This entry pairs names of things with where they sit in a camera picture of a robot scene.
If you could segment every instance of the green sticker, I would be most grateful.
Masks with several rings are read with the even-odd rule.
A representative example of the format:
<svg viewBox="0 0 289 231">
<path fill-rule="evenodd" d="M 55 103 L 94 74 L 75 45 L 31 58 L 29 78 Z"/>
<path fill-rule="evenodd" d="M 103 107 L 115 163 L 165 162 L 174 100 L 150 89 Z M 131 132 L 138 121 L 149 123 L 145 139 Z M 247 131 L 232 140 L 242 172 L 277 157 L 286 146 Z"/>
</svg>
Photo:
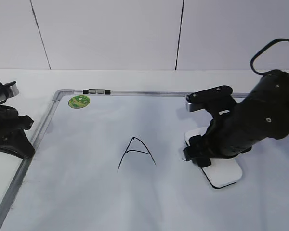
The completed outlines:
<svg viewBox="0 0 289 231">
<path fill-rule="evenodd" d="M 68 101 L 68 105 L 71 108 L 75 108 L 75 109 L 86 107 L 89 103 L 90 103 L 90 98 L 85 95 L 74 96 L 72 99 Z"/>
</svg>

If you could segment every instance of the whiteboard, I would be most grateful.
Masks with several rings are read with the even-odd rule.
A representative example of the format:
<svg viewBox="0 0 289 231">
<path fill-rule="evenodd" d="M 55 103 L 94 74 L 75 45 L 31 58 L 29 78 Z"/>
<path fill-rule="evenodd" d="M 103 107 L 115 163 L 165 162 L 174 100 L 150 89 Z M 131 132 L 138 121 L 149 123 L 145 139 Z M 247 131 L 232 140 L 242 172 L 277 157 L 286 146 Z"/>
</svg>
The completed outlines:
<svg viewBox="0 0 289 231">
<path fill-rule="evenodd" d="M 243 178 L 213 189 L 182 160 L 184 133 L 205 127 L 184 97 L 64 96 L 2 231 L 289 231 L 289 136 L 236 160 Z M 132 137 L 148 154 L 128 152 Z M 129 149 L 146 152 L 133 140 Z"/>
</svg>

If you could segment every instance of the tabletop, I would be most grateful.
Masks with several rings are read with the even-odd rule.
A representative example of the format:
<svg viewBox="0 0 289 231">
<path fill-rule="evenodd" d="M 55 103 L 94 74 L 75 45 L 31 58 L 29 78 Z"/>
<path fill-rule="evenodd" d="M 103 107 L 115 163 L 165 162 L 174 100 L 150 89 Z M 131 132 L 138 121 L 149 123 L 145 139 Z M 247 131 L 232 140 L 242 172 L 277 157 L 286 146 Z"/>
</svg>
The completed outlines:
<svg viewBox="0 0 289 231">
<path fill-rule="evenodd" d="M 124 91 L 196 92 L 229 85 L 234 92 L 249 92 L 261 76 L 252 71 L 81 71 L 0 70 L 0 81 L 17 81 L 20 94 L 7 101 L 19 115 L 35 122 L 26 134 L 30 138 L 58 89 L 110 89 Z M 21 162 L 0 153 L 0 202 Z"/>
</svg>

